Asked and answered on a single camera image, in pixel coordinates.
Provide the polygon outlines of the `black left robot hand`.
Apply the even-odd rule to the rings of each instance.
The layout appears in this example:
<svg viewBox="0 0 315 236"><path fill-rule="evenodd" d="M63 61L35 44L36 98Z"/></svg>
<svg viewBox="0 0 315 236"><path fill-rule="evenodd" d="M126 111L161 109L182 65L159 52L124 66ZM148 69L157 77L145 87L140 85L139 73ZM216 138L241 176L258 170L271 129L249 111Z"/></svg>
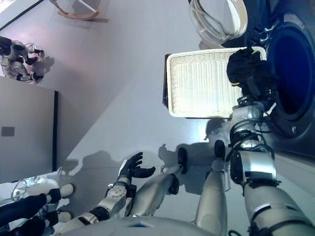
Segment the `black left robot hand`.
<svg viewBox="0 0 315 236"><path fill-rule="evenodd" d="M117 181L131 184L132 178L148 178L151 177L156 168L142 168L143 152L139 152L129 158L121 168Z"/></svg>

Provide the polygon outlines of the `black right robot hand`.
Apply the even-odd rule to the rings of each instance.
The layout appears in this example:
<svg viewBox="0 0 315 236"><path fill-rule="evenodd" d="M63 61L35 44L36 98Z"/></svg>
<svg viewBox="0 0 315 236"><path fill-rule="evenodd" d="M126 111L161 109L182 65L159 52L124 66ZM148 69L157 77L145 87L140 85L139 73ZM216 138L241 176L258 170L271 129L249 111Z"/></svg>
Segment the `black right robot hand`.
<svg viewBox="0 0 315 236"><path fill-rule="evenodd" d="M257 83L252 78L245 82L242 88L242 93L244 96L249 96L255 100L258 100L261 96Z"/></svg>

